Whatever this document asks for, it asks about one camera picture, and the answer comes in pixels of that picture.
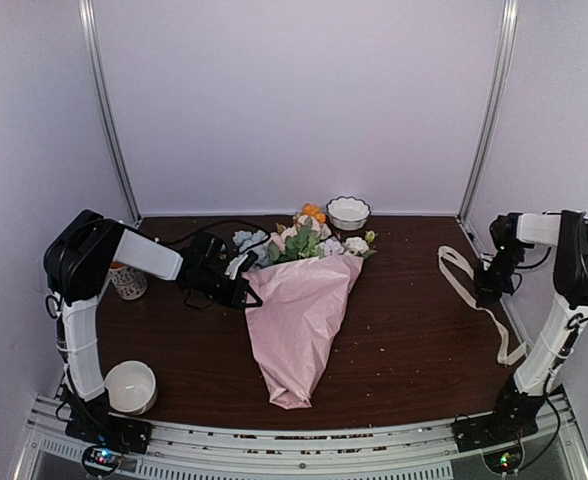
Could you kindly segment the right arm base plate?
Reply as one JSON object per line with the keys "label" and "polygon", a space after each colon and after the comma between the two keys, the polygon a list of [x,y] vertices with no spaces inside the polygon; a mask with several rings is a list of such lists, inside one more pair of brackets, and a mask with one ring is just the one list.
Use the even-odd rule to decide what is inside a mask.
{"label": "right arm base plate", "polygon": [[520,436],[538,432],[538,409],[516,407],[496,409],[489,414],[457,419],[451,425],[460,453],[516,442]]}

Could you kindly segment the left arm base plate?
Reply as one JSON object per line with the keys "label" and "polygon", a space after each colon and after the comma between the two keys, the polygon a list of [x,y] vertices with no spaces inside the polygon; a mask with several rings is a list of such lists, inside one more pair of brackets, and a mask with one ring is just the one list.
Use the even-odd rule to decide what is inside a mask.
{"label": "left arm base plate", "polygon": [[152,434],[149,422],[115,417],[99,418],[73,411],[65,427],[68,437],[121,453],[145,454]]}

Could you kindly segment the orange flower stem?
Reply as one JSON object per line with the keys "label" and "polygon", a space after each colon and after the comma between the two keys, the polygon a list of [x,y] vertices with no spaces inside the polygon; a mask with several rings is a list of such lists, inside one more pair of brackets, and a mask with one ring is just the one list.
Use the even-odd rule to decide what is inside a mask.
{"label": "orange flower stem", "polygon": [[320,224],[326,223],[326,215],[318,205],[306,203],[303,206],[302,214],[315,219]]}

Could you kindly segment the purple tissue paper sheet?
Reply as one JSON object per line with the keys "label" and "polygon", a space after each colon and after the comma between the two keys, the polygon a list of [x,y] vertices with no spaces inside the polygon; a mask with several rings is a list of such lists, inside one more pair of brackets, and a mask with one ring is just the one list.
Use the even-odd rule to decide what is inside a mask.
{"label": "purple tissue paper sheet", "polygon": [[245,312],[253,356],[269,402],[310,408],[364,260],[314,257],[247,273],[263,305]]}

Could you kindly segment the pink flower bunch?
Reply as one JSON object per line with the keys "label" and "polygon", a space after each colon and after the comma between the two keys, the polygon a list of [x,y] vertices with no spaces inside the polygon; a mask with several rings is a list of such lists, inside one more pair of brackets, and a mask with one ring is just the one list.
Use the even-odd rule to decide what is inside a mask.
{"label": "pink flower bunch", "polygon": [[289,227],[278,224],[267,242],[269,265],[324,255],[322,244],[331,237],[330,228],[315,217],[300,214]]}

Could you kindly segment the white purple flower bunch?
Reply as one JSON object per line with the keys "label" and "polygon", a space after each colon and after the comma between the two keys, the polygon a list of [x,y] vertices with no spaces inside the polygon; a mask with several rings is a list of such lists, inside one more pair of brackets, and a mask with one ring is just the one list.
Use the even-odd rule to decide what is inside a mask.
{"label": "white purple flower bunch", "polygon": [[319,245],[321,257],[331,257],[340,255],[352,255],[367,259],[376,254],[374,241],[378,234],[369,230],[363,236],[352,236],[341,240],[338,236],[333,235],[323,240]]}

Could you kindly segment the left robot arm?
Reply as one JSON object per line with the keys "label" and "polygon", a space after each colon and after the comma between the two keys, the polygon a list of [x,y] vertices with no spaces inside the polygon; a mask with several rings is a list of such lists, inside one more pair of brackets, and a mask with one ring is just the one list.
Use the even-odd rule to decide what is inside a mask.
{"label": "left robot arm", "polygon": [[237,310],[260,307],[262,299],[244,273],[257,260],[252,250],[232,257],[208,226],[161,242],[92,210],[81,211],[45,252],[50,290],[46,309],[57,325],[73,425],[97,444],[118,433],[108,412],[108,390],[100,368],[96,311],[114,263],[132,267],[212,302]]}

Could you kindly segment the cream ribbon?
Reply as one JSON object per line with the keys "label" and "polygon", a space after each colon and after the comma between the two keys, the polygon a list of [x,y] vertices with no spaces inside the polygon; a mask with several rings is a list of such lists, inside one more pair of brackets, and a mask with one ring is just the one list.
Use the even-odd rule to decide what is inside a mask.
{"label": "cream ribbon", "polygon": [[452,265],[463,272],[470,280],[474,280],[474,269],[469,261],[454,248],[441,245],[437,249],[437,263],[440,273],[463,302],[475,311],[484,312],[492,320],[500,338],[496,354],[497,363],[509,367],[521,360],[527,353],[527,344],[522,342],[511,350],[508,329],[497,319],[490,308],[481,305],[479,295],[472,294],[449,269],[449,265]]}

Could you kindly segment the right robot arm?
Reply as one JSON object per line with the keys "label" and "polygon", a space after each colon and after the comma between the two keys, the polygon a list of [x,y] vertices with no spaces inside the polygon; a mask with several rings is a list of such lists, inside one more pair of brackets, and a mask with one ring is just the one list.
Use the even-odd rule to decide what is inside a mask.
{"label": "right robot arm", "polygon": [[474,273],[479,307],[514,294],[512,277],[525,267],[525,251],[544,245],[555,254],[554,295],[548,318],[534,347],[500,390],[486,430],[504,442],[535,431],[536,416],[558,371],[588,324],[588,216],[562,210],[552,214],[511,212],[489,227],[496,252]]}

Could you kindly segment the blue flower bunch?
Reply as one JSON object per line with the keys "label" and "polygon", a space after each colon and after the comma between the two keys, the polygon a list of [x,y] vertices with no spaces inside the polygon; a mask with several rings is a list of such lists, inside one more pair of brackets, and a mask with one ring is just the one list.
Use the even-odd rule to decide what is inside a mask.
{"label": "blue flower bunch", "polygon": [[265,262],[267,259],[267,240],[268,235],[265,231],[238,230],[232,237],[239,254],[254,252],[258,262]]}

